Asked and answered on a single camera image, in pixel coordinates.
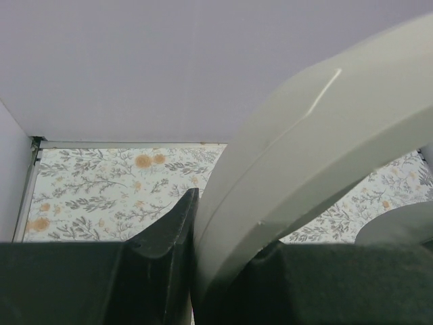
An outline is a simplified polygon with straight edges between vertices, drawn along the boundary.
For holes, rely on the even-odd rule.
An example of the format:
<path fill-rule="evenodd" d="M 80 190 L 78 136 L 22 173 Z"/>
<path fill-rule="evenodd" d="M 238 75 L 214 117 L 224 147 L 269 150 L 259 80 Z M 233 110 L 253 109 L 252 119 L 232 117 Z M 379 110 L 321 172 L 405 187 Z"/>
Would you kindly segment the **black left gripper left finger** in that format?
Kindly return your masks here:
<path fill-rule="evenodd" d="M 124 242 L 1 245 L 2 324 L 189 324 L 198 189 Z"/>

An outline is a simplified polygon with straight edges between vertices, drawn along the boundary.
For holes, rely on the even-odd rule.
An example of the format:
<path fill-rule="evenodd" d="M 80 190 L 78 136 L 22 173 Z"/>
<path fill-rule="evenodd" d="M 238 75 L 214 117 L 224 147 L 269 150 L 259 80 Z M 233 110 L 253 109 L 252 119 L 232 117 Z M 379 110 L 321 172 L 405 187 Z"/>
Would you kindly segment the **white grey headphones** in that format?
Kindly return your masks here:
<path fill-rule="evenodd" d="M 235 277 L 371 172 L 432 141 L 432 15 L 287 80 L 227 144 L 193 226 L 196 323 Z"/>

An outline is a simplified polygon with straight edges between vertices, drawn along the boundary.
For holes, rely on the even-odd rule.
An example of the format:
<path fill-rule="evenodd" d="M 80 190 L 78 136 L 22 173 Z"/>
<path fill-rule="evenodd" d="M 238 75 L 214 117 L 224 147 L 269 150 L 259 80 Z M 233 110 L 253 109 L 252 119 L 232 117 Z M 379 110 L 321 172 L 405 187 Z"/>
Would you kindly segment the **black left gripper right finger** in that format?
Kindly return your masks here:
<path fill-rule="evenodd" d="M 430 246 L 283 244 L 259 252 L 204 324 L 431 324 Z"/>

